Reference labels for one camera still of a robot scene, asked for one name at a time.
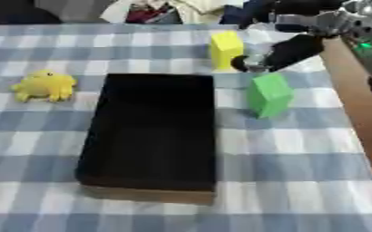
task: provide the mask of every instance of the green cube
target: green cube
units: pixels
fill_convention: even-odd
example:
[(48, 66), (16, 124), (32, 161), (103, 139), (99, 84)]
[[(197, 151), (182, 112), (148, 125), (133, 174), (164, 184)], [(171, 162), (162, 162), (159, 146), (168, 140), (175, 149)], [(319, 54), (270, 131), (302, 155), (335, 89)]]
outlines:
[(248, 88), (248, 104), (258, 118), (272, 117), (285, 111), (292, 99), (293, 90), (277, 72), (253, 78)]

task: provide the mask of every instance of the black box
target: black box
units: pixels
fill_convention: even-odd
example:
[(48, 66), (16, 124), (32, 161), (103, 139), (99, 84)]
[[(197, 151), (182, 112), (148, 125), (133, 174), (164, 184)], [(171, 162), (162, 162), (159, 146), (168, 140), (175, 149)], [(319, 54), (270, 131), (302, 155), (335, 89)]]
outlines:
[(212, 201), (214, 109), (211, 76), (109, 74), (77, 179), (103, 198)]

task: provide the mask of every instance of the yellow cube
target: yellow cube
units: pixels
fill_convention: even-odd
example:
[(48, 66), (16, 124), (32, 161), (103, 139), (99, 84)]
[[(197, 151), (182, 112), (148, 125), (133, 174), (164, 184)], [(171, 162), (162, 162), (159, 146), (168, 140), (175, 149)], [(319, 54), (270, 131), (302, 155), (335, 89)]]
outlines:
[(244, 43), (233, 31), (214, 34), (211, 36), (210, 53), (215, 69), (231, 69), (231, 60), (244, 53)]

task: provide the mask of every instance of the yellow stuffed animal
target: yellow stuffed animal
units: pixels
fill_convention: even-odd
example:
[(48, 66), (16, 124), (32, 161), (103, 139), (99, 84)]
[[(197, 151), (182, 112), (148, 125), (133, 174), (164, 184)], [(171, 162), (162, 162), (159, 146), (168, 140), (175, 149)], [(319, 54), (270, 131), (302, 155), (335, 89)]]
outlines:
[(16, 92), (16, 99), (26, 102), (30, 97), (47, 97), (50, 102), (66, 100), (73, 94), (76, 80), (50, 70), (33, 72), (11, 88)]

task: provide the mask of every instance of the blue and white checkered tablecloth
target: blue and white checkered tablecloth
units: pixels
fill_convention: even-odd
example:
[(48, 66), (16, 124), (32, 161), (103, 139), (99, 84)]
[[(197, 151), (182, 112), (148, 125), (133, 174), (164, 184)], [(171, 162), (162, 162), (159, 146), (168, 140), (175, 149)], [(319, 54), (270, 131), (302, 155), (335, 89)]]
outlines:
[[(231, 25), (0, 26), (0, 231), (372, 232), (372, 170), (320, 58), (283, 70), (288, 111), (256, 120), (249, 73), (214, 73), (219, 124), (213, 206), (89, 198), (73, 170), (106, 73), (211, 73), (210, 34)], [(240, 32), (251, 52), (292, 34)], [(17, 102), (31, 71), (78, 80), (70, 101)]]

